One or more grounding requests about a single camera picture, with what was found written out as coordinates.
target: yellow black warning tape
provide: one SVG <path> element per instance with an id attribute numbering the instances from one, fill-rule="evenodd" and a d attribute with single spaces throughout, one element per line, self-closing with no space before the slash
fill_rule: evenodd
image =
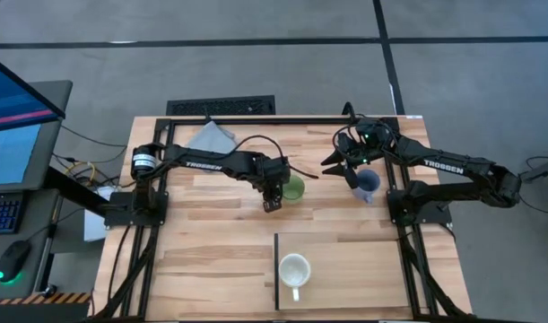
<path id="1" fill-rule="evenodd" d="M 25 304 L 72 304 L 85 303 L 89 301 L 91 294 L 89 292 L 57 292 L 49 298 L 44 298 L 39 293 L 32 294 L 29 297 L 17 299 L 1 299 L 0 305 L 25 305 Z"/>

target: white mug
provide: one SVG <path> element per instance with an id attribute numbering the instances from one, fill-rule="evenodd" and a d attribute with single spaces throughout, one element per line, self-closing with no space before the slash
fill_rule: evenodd
<path id="1" fill-rule="evenodd" d="M 308 282 L 311 276 L 311 266 L 300 254 L 289 254 L 280 262 L 279 275 L 282 282 L 293 289 L 293 301 L 300 300 L 301 286 Z"/>

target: yellow cable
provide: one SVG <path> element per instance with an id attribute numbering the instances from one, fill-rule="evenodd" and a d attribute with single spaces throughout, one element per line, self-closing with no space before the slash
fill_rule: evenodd
<path id="1" fill-rule="evenodd" d="M 84 165 L 84 164 L 87 165 L 87 166 L 90 166 L 91 169 L 92 169 L 92 173 L 91 173 L 90 179 L 88 180 L 88 183 L 86 183 L 86 186 L 89 186 L 89 184 L 92 183 L 92 180 L 94 179 L 94 175 L 96 175 L 96 166 L 94 166 L 94 164 L 91 163 L 91 162 L 89 162 L 89 161 L 87 161 L 87 162 L 79 162 L 79 161 L 77 161 L 77 162 L 73 163 L 71 166 L 69 166 L 69 167 L 67 167 L 67 168 L 65 169 L 65 175 L 66 175 L 67 173 L 70 173 L 70 172 L 71 172 L 73 169 L 75 169 L 77 166 L 79 166 L 79 165 Z"/>

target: blue cup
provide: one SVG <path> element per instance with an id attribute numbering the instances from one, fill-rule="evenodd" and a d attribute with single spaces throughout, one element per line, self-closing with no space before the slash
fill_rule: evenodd
<path id="1" fill-rule="evenodd" d="M 379 189 L 381 179 L 373 170 L 360 170 L 357 173 L 358 187 L 352 189 L 353 195 L 361 201 L 372 204 L 373 193 Z"/>

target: gray cloth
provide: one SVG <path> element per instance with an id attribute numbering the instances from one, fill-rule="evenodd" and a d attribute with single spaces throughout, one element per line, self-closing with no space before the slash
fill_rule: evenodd
<path id="1" fill-rule="evenodd" d="M 187 147 L 214 153 L 229 153 L 234 147 L 235 135 L 224 130 L 215 122 L 208 122 L 194 137 L 187 143 Z"/>

